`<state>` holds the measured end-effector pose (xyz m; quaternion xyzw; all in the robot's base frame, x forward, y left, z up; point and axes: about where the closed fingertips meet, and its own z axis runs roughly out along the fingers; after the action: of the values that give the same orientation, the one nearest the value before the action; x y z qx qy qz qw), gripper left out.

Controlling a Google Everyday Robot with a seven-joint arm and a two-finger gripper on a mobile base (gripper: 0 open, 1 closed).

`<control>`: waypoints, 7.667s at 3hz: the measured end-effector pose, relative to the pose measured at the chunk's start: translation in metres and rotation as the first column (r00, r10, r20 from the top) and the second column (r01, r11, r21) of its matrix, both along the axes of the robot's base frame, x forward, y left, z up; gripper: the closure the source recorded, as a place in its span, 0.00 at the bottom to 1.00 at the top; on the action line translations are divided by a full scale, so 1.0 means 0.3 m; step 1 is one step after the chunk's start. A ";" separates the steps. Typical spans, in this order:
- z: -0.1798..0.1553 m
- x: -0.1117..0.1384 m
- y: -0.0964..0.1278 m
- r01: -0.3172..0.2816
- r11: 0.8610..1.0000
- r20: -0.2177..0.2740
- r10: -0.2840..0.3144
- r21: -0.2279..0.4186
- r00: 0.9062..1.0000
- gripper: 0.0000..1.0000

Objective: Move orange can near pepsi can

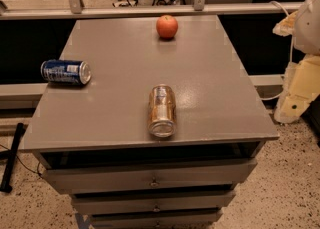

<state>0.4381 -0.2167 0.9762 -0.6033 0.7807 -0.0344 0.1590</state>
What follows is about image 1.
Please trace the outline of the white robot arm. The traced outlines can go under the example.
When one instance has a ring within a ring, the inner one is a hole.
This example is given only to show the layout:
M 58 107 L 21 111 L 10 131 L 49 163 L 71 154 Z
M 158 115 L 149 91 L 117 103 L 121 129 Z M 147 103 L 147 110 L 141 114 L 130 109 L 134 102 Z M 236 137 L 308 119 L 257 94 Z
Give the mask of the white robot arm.
M 275 25 L 273 33 L 291 35 L 293 47 L 305 54 L 298 63 L 288 63 L 274 112 L 277 122 L 293 123 L 320 95 L 320 0 L 305 0 Z

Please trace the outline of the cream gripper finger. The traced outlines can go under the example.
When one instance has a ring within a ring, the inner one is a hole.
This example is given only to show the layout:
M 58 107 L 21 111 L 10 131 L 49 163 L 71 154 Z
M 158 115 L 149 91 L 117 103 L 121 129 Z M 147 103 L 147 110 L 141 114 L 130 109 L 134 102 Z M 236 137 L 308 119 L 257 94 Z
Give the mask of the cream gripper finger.
M 297 11 L 292 12 L 286 16 L 283 20 L 277 23 L 272 32 L 278 36 L 289 36 L 294 33 L 294 24 L 297 16 Z
M 293 123 L 320 95 L 320 57 L 306 55 L 299 63 L 290 62 L 286 68 L 283 92 L 280 94 L 274 119 Z

